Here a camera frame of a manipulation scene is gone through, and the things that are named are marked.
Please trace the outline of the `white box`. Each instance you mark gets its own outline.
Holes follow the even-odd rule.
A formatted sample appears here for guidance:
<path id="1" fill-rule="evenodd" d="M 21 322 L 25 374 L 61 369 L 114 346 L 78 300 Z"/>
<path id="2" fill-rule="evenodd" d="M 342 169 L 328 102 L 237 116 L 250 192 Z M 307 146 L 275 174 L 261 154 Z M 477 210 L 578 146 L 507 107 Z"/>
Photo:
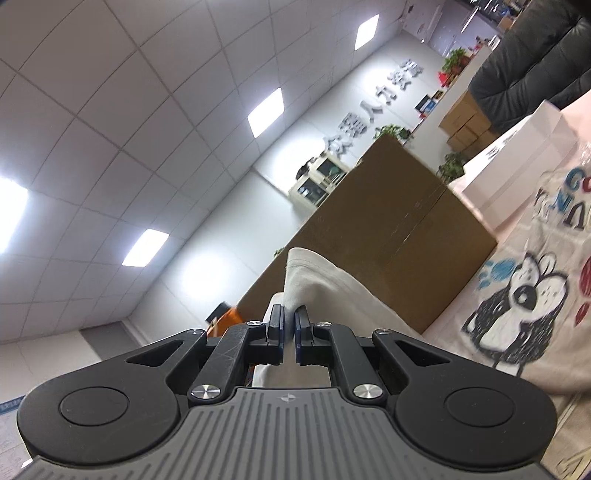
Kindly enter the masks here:
<path id="1" fill-rule="evenodd" d="M 470 160 L 450 189 L 495 230 L 528 201 L 542 174 L 558 168 L 577 144 L 565 116 L 545 101 Z"/>

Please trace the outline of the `dark grey sofa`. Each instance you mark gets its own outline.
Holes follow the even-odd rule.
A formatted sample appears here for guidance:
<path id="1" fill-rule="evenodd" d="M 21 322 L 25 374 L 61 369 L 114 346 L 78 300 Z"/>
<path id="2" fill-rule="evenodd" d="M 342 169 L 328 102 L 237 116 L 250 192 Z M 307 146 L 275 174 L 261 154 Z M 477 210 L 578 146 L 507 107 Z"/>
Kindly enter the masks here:
<path id="1" fill-rule="evenodd" d="M 543 101 L 563 109 L 590 90 L 590 3 L 533 1 L 469 85 L 499 134 Z"/>

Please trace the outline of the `orange cardboard panel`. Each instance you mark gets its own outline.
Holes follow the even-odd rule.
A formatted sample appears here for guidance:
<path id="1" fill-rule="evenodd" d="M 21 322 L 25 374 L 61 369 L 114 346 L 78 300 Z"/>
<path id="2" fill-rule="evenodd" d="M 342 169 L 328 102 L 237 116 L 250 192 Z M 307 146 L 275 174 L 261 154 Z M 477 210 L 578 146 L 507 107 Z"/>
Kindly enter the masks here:
<path id="1" fill-rule="evenodd" d="M 243 322 L 242 316 L 239 315 L 235 307 L 231 307 L 228 303 L 221 302 L 206 318 L 208 337 L 221 337 L 224 332 L 232 326 L 239 325 Z"/>

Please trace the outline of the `stacked brown cartons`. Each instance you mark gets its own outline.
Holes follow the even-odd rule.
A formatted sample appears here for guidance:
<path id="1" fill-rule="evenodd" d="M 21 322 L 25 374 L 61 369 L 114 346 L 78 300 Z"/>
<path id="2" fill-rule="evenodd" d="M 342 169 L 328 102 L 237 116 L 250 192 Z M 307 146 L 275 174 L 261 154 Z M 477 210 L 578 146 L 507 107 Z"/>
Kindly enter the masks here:
<path id="1" fill-rule="evenodd" d="M 474 158 L 499 137 L 469 91 L 454 103 L 439 127 L 448 135 L 450 148 L 468 159 Z"/>

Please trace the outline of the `white display cabinet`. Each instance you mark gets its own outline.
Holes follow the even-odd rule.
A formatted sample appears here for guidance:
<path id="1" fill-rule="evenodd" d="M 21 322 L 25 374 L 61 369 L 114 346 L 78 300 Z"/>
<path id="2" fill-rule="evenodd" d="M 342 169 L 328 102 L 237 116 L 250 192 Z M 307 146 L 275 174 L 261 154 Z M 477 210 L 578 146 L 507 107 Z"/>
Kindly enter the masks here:
<path id="1" fill-rule="evenodd" d="M 300 208 L 315 210 L 342 183 L 349 171 L 351 168 L 337 156 L 324 151 L 308 159 L 297 171 L 297 179 L 288 191 L 288 197 Z"/>

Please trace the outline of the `brown cardboard box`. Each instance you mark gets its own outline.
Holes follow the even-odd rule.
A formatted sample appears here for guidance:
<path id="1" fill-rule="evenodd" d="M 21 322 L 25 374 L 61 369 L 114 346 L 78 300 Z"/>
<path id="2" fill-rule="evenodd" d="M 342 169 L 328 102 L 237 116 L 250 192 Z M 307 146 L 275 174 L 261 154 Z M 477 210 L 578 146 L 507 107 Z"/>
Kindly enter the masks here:
<path id="1" fill-rule="evenodd" d="M 286 247 L 327 258 L 422 333 L 496 246 L 438 176 L 383 136 Z"/>

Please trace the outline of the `patterned beige bed sheet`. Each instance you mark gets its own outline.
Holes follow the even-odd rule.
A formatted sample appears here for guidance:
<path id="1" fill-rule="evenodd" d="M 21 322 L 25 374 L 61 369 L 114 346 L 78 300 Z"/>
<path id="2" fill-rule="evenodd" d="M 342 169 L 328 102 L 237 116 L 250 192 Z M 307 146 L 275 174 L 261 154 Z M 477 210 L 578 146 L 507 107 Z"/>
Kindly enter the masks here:
<path id="1" fill-rule="evenodd" d="M 564 114 L 582 139 L 541 174 L 492 257 L 424 337 L 544 390 L 558 415 L 543 463 L 590 476 L 590 97 Z"/>

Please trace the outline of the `white and black hoodie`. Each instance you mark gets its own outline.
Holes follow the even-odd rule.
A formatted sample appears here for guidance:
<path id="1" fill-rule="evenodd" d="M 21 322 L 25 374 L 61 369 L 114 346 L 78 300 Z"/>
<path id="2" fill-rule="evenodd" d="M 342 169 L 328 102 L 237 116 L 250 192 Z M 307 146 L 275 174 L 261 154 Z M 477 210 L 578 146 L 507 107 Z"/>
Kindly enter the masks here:
<path id="1" fill-rule="evenodd" d="M 301 306 L 307 308 L 311 322 L 345 325 L 360 337 L 370 337 L 380 328 L 417 339 L 421 337 L 355 277 L 322 255 L 300 247 L 290 249 L 287 254 L 283 290 L 270 298 L 263 322 L 270 321 L 271 308 L 276 304 L 283 305 L 286 311 L 283 363 L 256 366 L 252 379 L 252 386 L 256 388 L 301 389 L 331 385 L 327 368 L 297 365 L 294 312 Z"/>

